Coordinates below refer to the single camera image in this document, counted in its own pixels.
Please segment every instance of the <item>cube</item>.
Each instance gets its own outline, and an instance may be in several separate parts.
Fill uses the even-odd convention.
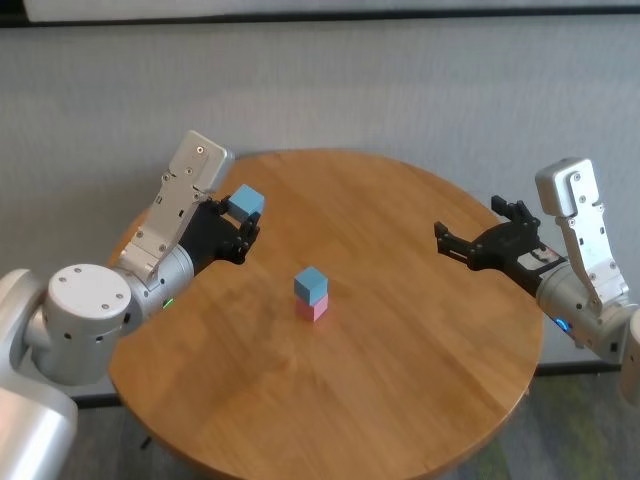
[[[296,313],[305,320],[315,322],[329,307],[329,295],[325,295],[314,305],[307,305],[301,298],[296,298]]]
[[[329,292],[329,279],[318,269],[308,267],[296,275],[293,291],[307,305],[315,305]]]
[[[229,198],[229,215],[242,223],[255,212],[262,214],[264,196],[248,185],[242,185]]]

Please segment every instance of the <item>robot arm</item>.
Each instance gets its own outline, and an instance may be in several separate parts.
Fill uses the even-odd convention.
[[[604,205],[590,160],[565,159],[536,175],[542,208],[561,227],[568,260],[542,243],[540,221],[523,202],[493,197],[507,222],[473,242],[437,222],[438,252],[471,270],[500,270],[536,298],[542,311],[576,341],[607,362],[622,362],[621,393],[640,406],[640,314],[613,259],[603,222]]]
[[[73,265],[45,287],[28,270],[0,280],[0,479],[55,479],[75,436],[75,403],[55,387],[22,376],[37,369],[63,385],[99,380],[117,340],[167,307],[215,260],[242,264],[260,213],[236,218],[215,193],[231,155],[187,133],[144,223],[112,268]]]

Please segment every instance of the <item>blue indicator light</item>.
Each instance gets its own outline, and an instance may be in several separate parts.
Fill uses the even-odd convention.
[[[563,332],[569,332],[571,330],[571,325],[569,325],[564,320],[560,318],[554,318],[553,321],[556,322],[556,325],[558,325]]]

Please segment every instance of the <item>wooden tabletop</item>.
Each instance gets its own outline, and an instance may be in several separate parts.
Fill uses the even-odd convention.
[[[218,197],[242,183],[266,197],[246,263],[214,263],[117,349],[113,382],[153,437],[255,480],[429,477],[486,443],[531,381],[542,314],[438,255],[433,223],[473,238],[494,215],[363,153],[240,159]],[[294,312],[308,265],[329,277],[316,324]]]

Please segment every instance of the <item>gray wall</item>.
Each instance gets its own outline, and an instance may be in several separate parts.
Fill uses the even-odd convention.
[[[0,31],[0,271],[102,262],[195,128],[387,154],[536,214],[536,170],[589,156],[637,289],[639,40],[640,17]],[[543,353],[582,358],[552,329]]]

